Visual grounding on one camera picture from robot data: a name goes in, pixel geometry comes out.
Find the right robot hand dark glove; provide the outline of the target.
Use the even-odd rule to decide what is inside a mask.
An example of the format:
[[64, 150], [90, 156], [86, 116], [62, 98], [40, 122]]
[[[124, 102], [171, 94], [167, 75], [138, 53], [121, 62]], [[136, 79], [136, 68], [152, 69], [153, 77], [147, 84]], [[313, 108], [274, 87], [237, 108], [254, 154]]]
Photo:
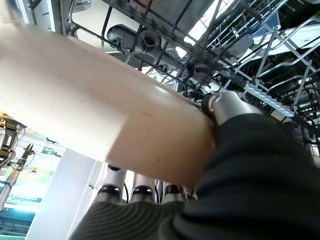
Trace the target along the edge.
[[319, 239], [320, 170], [305, 147], [234, 91], [202, 109], [216, 144], [197, 200], [119, 204], [104, 185], [71, 239]]

